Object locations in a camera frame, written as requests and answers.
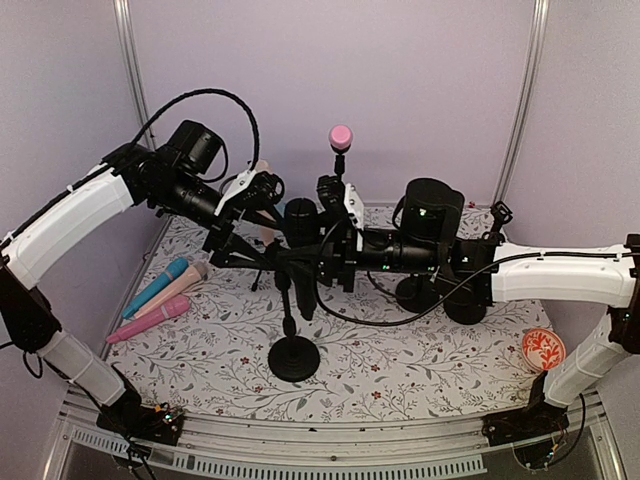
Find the black microphone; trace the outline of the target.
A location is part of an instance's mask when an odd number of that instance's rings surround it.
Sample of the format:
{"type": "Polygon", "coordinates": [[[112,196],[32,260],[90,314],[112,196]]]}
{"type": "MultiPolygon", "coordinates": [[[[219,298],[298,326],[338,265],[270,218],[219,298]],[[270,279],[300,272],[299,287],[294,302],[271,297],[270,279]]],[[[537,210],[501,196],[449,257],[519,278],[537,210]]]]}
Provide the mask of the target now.
{"type": "Polygon", "coordinates": [[[311,321],[317,302],[313,293],[311,260],[319,242],[320,222],[316,204],[308,198],[295,198],[285,206],[285,238],[290,258],[297,307],[304,320],[311,321]]]}

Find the blue microphone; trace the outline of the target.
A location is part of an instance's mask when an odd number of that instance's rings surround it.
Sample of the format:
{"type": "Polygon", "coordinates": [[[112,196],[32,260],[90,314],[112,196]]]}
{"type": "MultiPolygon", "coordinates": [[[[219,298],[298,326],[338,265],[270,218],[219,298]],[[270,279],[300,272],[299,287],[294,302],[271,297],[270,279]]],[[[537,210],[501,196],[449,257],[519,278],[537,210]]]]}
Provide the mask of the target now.
{"type": "Polygon", "coordinates": [[[147,285],[131,300],[131,302],[124,308],[122,318],[131,318],[161,290],[179,277],[188,266],[188,260],[183,257],[179,257],[172,261],[163,272],[161,272],[149,285],[147,285]]]}

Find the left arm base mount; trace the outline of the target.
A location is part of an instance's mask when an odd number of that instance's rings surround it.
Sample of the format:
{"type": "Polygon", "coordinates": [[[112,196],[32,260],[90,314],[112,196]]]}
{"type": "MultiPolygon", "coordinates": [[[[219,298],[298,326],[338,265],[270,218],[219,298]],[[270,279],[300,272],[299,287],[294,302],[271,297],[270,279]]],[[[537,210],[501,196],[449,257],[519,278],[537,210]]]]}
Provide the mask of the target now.
{"type": "Polygon", "coordinates": [[[100,407],[96,426],[126,439],[176,446],[184,425],[184,409],[164,402],[145,406],[139,397],[123,396],[111,406],[100,407]]]}

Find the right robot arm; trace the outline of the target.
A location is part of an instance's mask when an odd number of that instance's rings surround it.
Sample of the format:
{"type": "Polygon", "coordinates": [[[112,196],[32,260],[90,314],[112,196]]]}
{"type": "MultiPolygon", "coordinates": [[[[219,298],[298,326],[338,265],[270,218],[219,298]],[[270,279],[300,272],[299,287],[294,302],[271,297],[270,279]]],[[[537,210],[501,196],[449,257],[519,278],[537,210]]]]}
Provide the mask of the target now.
{"type": "Polygon", "coordinates": [[[534,381],[517,427],[537,436],[586,388],[639,352],[639,236],[586,249],[522,246],[500,229],[512,218],[502,202],[494,223],[474,239],[460,239],[464,197],[429,178],[412,180],[392,215],[393,229],[363,225],[356,189],[335,176],[318,181],[318,196],[332,224],[315,266],[331,278],[356,270],[405,273],[402,301],[420,318],[445,305],[451,319],[476,323],[495,303],[523,300],[596,303],[608,310],[598,327],[558,366],[534,381]]]}

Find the pink microphone back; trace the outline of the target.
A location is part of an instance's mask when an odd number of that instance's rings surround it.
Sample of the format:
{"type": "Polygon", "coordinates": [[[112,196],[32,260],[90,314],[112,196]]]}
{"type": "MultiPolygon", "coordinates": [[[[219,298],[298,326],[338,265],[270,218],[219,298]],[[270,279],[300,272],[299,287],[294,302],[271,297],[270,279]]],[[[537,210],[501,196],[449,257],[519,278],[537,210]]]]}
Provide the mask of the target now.
{"type": "Polygon", "coordinates": [[[353,142],[353,132],[346,125],[334,126],[328,135],[331,148],[336,152],[348,151],[353,142]]]}

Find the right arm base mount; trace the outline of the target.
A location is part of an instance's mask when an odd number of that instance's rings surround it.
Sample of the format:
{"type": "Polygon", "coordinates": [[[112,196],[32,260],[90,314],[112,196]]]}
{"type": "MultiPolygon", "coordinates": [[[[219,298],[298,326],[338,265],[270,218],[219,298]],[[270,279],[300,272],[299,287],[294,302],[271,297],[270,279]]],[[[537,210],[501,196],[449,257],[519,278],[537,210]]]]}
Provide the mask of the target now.
{"type": "Polygon", "coordinates": [[[546,402],[546,373],[533,382],[528,403],[521,408],[491,413],[482,417],[481,433],[490,446],[503,445],[559,432],[569,426],[566,407],[546,402]]]}

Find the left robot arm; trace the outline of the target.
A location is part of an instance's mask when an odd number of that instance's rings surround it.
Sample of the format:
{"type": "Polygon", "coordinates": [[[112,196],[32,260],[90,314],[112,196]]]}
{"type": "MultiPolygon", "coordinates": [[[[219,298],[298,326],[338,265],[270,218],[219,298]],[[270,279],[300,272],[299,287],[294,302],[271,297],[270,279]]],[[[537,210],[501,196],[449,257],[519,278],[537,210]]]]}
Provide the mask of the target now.
{"type": "Polygon", "coordinates": [[[156,151],[131,142],[118,147],[46,212],[8,234],[1,245],[1,316],[14,345],[85,390],[128,434],[148,426],[135,387],[65,331],[38,285],[77,244],[112,218],[143,202],[186,217],[219,235],[253,199],[273,185],[269,164],[254,158],[224,194],[201,179],[218,139],[203,125],[183,121],[156,151]]]}

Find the beige pink microphone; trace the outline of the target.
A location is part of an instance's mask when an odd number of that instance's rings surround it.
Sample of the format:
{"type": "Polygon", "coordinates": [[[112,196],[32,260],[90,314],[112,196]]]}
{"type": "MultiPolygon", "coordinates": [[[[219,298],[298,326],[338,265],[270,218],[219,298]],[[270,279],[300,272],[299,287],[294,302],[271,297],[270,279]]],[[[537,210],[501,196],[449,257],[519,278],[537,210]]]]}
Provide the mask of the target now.
{"type": "Polygon", "coordinates": [[[134,318],[138,319],[147,313],[159,308],[168,300],[181,294],[190,286],[205,280],[209,273],[209,268],[203,262],[195,262],[189,265],[185,271],[175,280],[164,287],[156,296],[143,305],[135,314],[134,318]]]}

